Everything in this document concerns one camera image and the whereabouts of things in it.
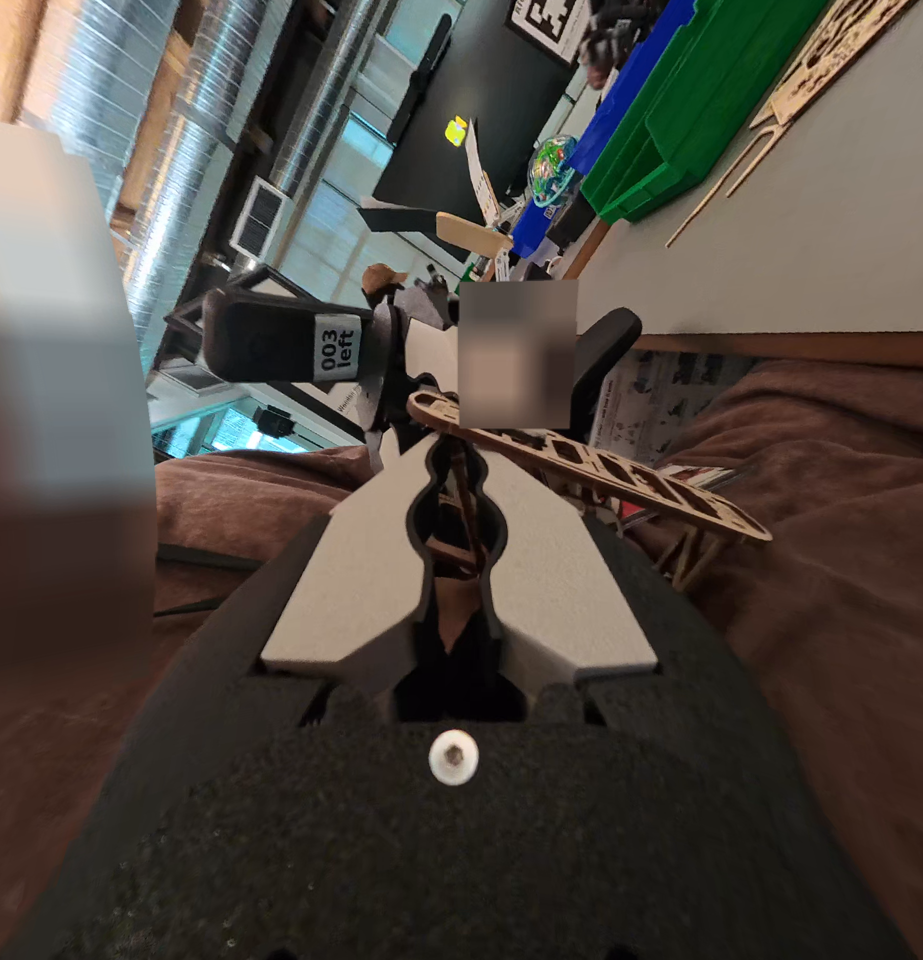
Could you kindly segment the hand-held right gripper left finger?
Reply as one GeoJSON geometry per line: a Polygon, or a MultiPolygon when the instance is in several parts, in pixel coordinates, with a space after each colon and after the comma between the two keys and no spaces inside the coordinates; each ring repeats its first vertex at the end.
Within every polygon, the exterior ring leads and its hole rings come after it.
{"type": "Polygon", "coordinates": [[[299,676],[404,676],[416,664],[413,623],[426,564],[410,510],[432,483],[423,438],[331,511],[263,647],[265,667],[299,676]]]}

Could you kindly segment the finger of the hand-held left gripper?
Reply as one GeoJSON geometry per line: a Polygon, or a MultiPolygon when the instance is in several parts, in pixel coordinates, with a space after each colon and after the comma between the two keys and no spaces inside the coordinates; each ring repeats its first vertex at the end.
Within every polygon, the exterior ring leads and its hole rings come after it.
{"type": "Polygon", "coordinates": [[[459,399],[458,331],[408,326],[391,357],[375,425],[375,469],[383,470],[432,433],[407,409],[408,398],[430,389],[453,401],[459,399]]]}

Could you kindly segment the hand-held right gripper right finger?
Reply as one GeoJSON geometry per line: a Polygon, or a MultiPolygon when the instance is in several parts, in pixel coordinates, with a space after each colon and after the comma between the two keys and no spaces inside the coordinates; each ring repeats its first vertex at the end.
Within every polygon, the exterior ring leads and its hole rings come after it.
{"type": "Polygon", "coordinates": [[[505,534],[488,572],[502,675],[543,690],[653,671],[658,657],[578,510],[500,453],[478,453],[505,534]]]}

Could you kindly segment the wooden laser-cut model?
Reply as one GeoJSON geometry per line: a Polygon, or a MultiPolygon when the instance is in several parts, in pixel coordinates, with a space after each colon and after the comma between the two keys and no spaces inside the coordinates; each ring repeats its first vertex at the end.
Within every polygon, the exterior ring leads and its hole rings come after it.
{"type": "Polygon", "coordinates": [[[678,523],[680,534],[654,569],[680,594],[694,588],[726,547],[772,540],[763,525],[719,494],[666,478],[646,465],[552,430],[463,427],[458,403],[430,389],[409,396],[407,413],[439,434],[503,455],[565,498],[583,517],[599,519],[617,533],[632,520],[678,523]]]}

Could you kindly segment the white desk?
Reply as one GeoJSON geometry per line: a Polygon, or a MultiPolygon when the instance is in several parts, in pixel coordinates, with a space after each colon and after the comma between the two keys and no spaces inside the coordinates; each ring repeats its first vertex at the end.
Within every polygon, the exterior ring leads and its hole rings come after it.
{"type": "Polygon", "coordinates": [[[666,246],[751,142],[788,66],[701,183],[600,238],[579,272],[579,330],[627,307],[652,346],[754,341],[766,355],[923,366],[923,2],[666,246]]]}

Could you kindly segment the white air vent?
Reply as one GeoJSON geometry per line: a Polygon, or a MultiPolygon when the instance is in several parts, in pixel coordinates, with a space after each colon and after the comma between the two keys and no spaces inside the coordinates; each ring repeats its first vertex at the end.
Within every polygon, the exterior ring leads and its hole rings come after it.
{"type": "Polygon", "coordinates": [[[257,262],[268,258],[291,198],[263,177],[253,178],[239,212],[228,246],[238,255],[257,262]]]}

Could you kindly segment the pale wooden paddle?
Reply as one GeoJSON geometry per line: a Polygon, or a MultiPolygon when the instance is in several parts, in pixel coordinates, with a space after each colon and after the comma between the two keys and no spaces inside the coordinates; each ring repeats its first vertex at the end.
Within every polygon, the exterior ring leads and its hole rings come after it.
{"type": "Polygon", "coordinates": [[[484,224],[467,221],[454,214],[435,214],[436,238],[479,258],[494,260],[513,249],[511,237],[484,224]]]}

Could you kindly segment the small blue plastic bin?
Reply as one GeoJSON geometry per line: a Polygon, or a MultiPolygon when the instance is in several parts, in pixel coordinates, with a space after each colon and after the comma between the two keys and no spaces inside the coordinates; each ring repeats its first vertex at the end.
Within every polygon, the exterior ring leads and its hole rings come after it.
{"type": "Polygon", "coordinates": [[[512,252],[521,259],[530,258],[541,245],[548,230],[559,217],[569,210],[573,200],[569,198],[561,204],[539,206],[533,199],[526,202],[521,215],[512,228],[512,252]]]}

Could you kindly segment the white paper card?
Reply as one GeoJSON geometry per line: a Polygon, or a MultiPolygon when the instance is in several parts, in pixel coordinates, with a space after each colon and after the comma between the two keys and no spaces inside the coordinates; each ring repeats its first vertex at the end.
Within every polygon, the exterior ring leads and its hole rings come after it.
{"type": "Polygon", "coordinates": [[[486,173],[479,153],[477,123],[474,118],[467,120],[464,150],[467,158],[469,179],[485,225],[497,227],[500,222],[501,208],[486,173]]]}

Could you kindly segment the printed instruction sheet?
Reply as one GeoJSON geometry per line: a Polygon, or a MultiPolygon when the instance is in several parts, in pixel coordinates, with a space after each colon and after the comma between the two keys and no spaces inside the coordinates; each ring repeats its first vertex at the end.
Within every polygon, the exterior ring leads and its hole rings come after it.
{"type": "Polygon", "coordinates": [[[756,363],[737,355],[630,351],[601,384],[586,444],[654,467],[686,426],[756,363]]]}

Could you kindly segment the colourful globe ball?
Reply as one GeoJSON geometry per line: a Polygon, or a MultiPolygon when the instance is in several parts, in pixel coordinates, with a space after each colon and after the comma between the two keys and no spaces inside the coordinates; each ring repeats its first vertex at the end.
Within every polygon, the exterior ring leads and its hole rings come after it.
{"type": "Polygon", "coordinates": [[[559,134],[544,140],[533,154],[527,169],[527,185],[537,207],[557,205],[575,177],[572,157],[578,139],[559,134]]]}

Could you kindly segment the person's brown shirt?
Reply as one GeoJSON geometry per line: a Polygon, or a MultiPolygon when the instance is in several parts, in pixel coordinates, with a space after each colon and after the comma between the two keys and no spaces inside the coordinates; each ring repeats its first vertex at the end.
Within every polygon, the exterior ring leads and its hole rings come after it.
{"type": "MultiPolygon", "coordinates": [[[[766,361],[668,462],[740,472],[774,540],[690,591],[782,716],[843,846],[923,958],[923,370],[766,361]]],[[[132,719],[207,613],[107,691],[0,704],[0,952],[54,881],[132,719]]]]}

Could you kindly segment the green plastic bin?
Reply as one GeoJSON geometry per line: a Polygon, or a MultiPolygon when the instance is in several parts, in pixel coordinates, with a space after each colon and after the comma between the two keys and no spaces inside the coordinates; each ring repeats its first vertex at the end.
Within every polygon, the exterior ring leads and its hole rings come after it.
{"type": "Polygon", "coordinates": [[[635,223],[698,185],[825,1],[699,1],[585,177],[603,222],[635,223]]]}

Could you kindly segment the black and white marker board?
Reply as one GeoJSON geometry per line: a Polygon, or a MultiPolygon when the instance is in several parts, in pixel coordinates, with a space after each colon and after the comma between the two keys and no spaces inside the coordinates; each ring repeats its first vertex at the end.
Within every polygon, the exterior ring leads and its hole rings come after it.
{"type": "Polygon", "coordinates": [[[504,24],[563,66],[575,66],[591,14],[589,1],[511,1],[504,24]]]}

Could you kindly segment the thin wooden sprue strip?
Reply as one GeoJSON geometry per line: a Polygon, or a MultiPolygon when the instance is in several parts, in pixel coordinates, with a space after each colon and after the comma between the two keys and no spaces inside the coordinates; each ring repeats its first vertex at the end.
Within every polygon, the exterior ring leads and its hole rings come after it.
{"type": "Polygon", "coordinates": [[[724,191],[726,198],[732,196],[745,182],[745,180],[752,174],[757,166],[767,157],[768,153],[774,149],[776,143],[784,136],[788,130],[786,124],[780,124],[777,119],[765,119],[758,124],[754,124],[752,127],[754,131],[754,137],[750,142],[740,151],[734,161],[728,166],[720,178],[714,183],[712,188],[708,193],[703,197],[703,199],[697,204],[695,209],[688,215],[688,217],[682,222],[682,224],[671,234],[671,237],[665,244],[666,249],[671,249],[671,246],[684,234],[691,225],[703,212],[703,210],[711,203],[711,201],[721,192],[724,191]],[[745,160],[750,157],[750,154],[753,150],[759,147],[756,151],[755,156],[747,163],[747,166],[740,173],[736,173],[740,165],[743,164],[745,160]]]}

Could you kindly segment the wooden laser-cut sheet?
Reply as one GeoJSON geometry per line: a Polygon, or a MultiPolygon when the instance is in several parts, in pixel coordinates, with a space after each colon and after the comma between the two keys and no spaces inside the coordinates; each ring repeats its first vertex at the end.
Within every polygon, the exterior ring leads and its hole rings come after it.
{"type": "Polygon", "coordinates": [[[779,125],[794,121],[914,4],[834,2],[771,93],[764,111],[770,111],[779,125]]]}

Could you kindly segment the silver ventilation duct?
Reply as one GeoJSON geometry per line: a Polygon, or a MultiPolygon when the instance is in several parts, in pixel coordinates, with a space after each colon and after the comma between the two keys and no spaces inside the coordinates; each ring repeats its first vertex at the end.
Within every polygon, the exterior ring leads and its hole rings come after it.
{"type": "Polygon", "coordinates": [[[49,1],[17,122],[58,136],[91,167],[103,211],[124,174],[178,1],[49,1]]]}
{"type": "Polygon", "coordinates": [[[199,252],[236,146],[294,3],[213,1],[200,20],[122,286],[146,374],[199,252]]]}
{"type": "Polygon", "coordinates": [[[336,3],[331,28],[268,175],[268,183],[287,198],[297,197],[323,135],[367,54],[384,6],[382,1],[336,3]]]}

